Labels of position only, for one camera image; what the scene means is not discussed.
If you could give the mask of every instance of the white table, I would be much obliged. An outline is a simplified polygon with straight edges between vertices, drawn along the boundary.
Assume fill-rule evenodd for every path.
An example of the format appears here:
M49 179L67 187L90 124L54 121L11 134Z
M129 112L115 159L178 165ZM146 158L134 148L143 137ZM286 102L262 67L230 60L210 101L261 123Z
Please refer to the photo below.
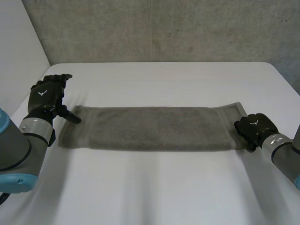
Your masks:
M70 73L64 103L206 106L240 101L293 138L300 97L262 62L58 64ZM12 120L27 114L26 99ZM59 134L63 119L54 122ZM1 225L299 224L300 191L260 150L125 152L49 148L37 187L11 195Z

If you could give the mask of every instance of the wall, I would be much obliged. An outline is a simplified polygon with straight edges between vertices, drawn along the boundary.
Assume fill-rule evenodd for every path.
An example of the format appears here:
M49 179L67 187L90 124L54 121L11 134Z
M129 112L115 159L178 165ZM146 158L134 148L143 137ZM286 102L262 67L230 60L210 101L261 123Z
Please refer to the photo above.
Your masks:
M299 0L23 0L50 63L264 61L300 93Z
M49 62L21 0L0 1L0 107L12 115Z

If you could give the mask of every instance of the white wall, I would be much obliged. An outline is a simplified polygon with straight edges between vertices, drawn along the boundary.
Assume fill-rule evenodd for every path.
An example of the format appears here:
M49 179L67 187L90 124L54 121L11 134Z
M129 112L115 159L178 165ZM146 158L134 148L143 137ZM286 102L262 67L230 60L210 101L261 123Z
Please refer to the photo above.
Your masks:
M21 0L0 0L0 107L12 115L49 67Z

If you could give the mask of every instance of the gray towel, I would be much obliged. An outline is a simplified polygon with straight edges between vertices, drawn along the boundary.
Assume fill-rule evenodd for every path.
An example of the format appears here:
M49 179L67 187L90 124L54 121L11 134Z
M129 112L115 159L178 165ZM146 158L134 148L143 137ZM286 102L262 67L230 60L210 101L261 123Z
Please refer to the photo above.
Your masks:
M92 108L75 106L80 124L66 122L59 146L102 150L218 151L243 149L236 104L204 107Z

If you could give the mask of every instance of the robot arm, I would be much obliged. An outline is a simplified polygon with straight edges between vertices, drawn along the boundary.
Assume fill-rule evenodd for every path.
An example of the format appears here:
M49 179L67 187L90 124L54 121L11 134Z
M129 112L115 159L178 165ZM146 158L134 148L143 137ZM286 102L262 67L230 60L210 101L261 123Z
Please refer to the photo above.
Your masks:
M247 141L247 151L256 147L269 155L274 165L300 190L300 126L294 140L279 133L264 114L251 114L235 122L239 135Z
M47 147L55 141L53 119L57 115L81 122L62 105L66 81L71 77L52 75L38 81L31 88L29 114L19 128L0 109L0 192L12 194L34 188Z

